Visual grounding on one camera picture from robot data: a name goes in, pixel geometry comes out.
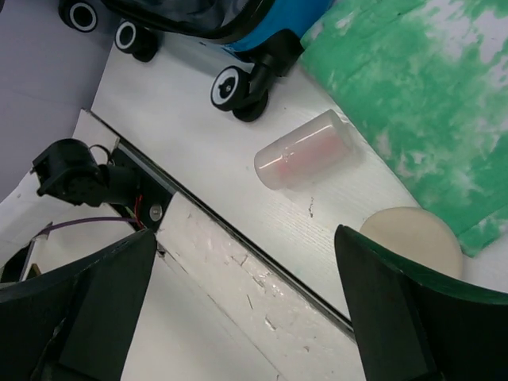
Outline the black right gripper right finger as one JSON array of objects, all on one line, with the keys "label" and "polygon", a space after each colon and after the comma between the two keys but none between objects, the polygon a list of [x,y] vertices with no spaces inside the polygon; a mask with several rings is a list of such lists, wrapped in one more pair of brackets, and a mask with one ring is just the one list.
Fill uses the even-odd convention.
[{"label": "black right gripper right finger", "polygon": [[340,225],[337,267],[368,380],[505,380],[507,295]]}]

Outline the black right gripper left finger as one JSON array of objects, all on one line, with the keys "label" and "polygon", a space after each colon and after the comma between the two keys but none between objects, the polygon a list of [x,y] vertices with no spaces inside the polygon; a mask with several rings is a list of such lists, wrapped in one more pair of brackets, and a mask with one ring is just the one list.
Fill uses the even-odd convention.
[{"label": "black right gripper left finger", "polygon": [[119,380],[152,267],[152,231],[1,290],[3,380]]}]

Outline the round beige disc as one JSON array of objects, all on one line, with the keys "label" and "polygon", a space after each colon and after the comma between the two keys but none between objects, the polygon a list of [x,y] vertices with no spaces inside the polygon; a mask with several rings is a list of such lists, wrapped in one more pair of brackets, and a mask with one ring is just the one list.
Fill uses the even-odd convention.
[{"label": "round beige disc", "polygon": [[384,248],[454,279],[464,271],[463,253],[452,230],[436,215],[395,207],[371,215],[360,233]]}]

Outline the translucent plastic bottle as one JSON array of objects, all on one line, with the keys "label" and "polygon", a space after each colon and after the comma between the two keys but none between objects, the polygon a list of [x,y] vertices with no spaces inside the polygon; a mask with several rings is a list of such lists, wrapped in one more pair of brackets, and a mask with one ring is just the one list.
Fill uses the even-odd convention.
[{"label": "translucent plastic bottle", "polygon": [[327,110],[283,135],[254,156],[254,168],[267,188],[278,191],[301,186],[354,152],[349,128]]}]

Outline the green white tie-dye garment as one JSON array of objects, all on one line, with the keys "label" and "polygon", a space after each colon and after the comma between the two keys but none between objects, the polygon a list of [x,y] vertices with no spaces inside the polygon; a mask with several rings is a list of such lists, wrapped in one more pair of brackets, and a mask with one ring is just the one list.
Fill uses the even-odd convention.
[{"label": "green white tie-dye garment", "polygon": [[476,256],[507,231],[507,4],[339,1],[301,63]]}]

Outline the blue kids suitcase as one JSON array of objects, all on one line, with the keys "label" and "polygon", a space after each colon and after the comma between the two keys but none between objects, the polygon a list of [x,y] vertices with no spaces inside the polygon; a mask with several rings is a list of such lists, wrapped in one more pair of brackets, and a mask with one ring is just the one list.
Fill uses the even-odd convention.
[{"label": "blue kids suitcase", "polygon": [[212,105],[242,122],[265,111],[269,91],[303,53],[301,39],[332,6],[330,1],[104,1],[122,21],[116,48],[141,63],[160,50],[163,33],[218,46],[251,64],[223,69],[211,90]]}]

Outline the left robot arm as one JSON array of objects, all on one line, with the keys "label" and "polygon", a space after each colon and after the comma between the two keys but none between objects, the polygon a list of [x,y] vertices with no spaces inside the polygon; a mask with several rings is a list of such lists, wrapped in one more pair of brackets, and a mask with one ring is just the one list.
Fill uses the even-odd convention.
[{"label": "left robot arm", "polygon": [[98,164],[90,148],[72,138],[50,144],[33,161],[32,173],[39,180],[38,195],[52,196],[73,206],[128,206],[140,195],[137,171]]}]

